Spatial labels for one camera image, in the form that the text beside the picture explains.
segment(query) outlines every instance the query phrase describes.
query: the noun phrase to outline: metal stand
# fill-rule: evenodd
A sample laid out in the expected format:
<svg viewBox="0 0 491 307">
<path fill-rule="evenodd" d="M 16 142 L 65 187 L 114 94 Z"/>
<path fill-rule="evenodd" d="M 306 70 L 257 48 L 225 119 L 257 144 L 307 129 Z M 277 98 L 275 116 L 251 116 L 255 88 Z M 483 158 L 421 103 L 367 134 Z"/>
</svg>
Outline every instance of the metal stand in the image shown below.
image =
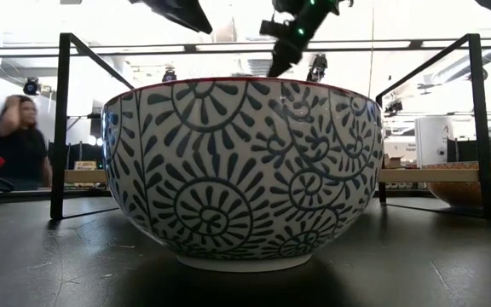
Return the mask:
<svg viewBox="0 0 491 307">
<path fill-rule="evenodd" d="M 111 76 L 126 85 L 131 90 L 134 86 L 124 79 L 115 69 L 107 64 L 100 56 L 92 51 L 85 43 L 72 33 L 60 34 L 60 46 L 58 54 L 58 91 L 56 94 L 56 115 L 55 115 L 55 141 L 54 152 L 64 153 L 66 151 L 66 132 L 67 132 L 67 96 L 69 92 L 69 70 L 71 60 L 71 47 L 75 45 L 80 55 L 86 55 Z M 50 198 L 50 218 L 61 220 L 70 217 L 82 217 L 89 214 L 111 211 L 117 208 L 79 213 L 72 216 L 64 216 L 64 184 L 66 170 L 66 155 L 55 154 L 52 162 L 52 195 Z"/>
<path fill-rule="evenodd" d="M 410 209 L 435 211 L 440 213 L 452 213 L 457 215 L 466 215 L 472 217 L 484 217 L 491 218 L 491 157 L 490 157 L 490 138 L 488 135 L 488 119 L 486 114 L 486 97 L 484 93 L 484 77 L 482 72 L 482 46 L 481 38 L 478 34 L 466 34 L 462 38 L 458 39 L 443 51 L 438 53 L 429 59 L 426 63 L 422 64 L 418 68 L 414 69 L 407 76 L 391 85 L 387 90 L 376 96 L 376 102 L 382 106 L 382 99 L 385 95 L 392 90 L 403 85 L 405 82 L 415 77 L 420 72 L 424 71 L 427 67 L 432 66 L 440 59 L 450 54 L 451 52 L 459 49 L 462 45 L 469 43 L 469 58 L 471 62 L 471 85 L 473 90 L 473 112 L 475 116 L 475 128 L 477 133 L 477 147 L 478 147 L 478 177 L 481 185 L 482 195 L 482 209 L 430 209 L 423 207 L 405 206 L 405 205 L 392 205 L 386 202 L 386 188 L 385 183 L 381 182 L 378 185 L 378 197 L 380 198 L 380 204 L 383 206 L 399 206 Z"/>
</svg>

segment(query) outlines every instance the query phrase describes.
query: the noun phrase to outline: table surface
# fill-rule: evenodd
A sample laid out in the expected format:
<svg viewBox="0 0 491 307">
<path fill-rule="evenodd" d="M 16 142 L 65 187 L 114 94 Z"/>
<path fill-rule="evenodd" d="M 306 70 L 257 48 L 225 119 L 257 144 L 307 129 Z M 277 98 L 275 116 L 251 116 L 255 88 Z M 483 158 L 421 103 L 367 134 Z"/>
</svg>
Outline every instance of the table surface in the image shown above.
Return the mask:
<svg viewBox="0 0 491 307">
<path fill-rule="evenodd" d="M 436 201 L 393 199 L 393 203 Z M 115 206 L 66 200 L 69 211 Z M 375 200 L 307 264 L 274 273 L 190 269 L 120 211 L 49 222 L 49 202 L 0 205 L 0 307 L 491 306 L 491 221 Z"/>
</svg>

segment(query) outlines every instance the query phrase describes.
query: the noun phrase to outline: blue and white patterned bowl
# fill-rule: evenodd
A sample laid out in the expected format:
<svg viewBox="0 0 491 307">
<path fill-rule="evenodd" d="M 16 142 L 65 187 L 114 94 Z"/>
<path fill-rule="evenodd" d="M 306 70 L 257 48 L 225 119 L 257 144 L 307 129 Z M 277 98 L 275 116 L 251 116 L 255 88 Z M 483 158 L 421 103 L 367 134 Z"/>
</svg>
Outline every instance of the blue and white patterned bowl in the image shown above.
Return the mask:
<svg viewBox="0 0 491 307">
<path fill-rule="evenodd" d="M 123 213 L 201 269 L 305 263 L 365 209 L 384 157 L 374 101 L 277 78 L 132 90 L 106 104 L 102 124 Z"/>
</svg>

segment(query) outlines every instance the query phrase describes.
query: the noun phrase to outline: black shirt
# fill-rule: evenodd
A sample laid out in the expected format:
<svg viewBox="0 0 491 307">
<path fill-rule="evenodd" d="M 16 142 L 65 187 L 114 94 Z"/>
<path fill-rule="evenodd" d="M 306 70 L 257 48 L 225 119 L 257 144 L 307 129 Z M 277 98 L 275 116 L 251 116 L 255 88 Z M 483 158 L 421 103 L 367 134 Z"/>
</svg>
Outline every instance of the black shirt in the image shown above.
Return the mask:
<svg viewBox="0 0 491 307">
<path fill-rule="evenodd" d="M 43 181 L 47 147 L 43 134 L 37 128 L 18 129 L 0 137 L 0 157 L 5 159 L 0 168 L 0 177 Z"/>
</svg>

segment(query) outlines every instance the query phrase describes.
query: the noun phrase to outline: woman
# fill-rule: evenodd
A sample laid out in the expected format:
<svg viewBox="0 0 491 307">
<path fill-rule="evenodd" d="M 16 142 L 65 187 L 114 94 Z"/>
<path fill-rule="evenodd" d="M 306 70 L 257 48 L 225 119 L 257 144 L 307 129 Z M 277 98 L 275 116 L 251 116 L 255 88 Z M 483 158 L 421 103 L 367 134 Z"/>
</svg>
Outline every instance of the woman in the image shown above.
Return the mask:
<svg viewBox="0 0 491 307">
<path fill-rule="evenodd" d="M 50 187 L 52 169 L 41 131 L 37 109 L 27 96 L 10 96 L 0 114 L 0 157 L 5 163 L 0 177 L 12 182 L 15 190 Z"/>
</svg>

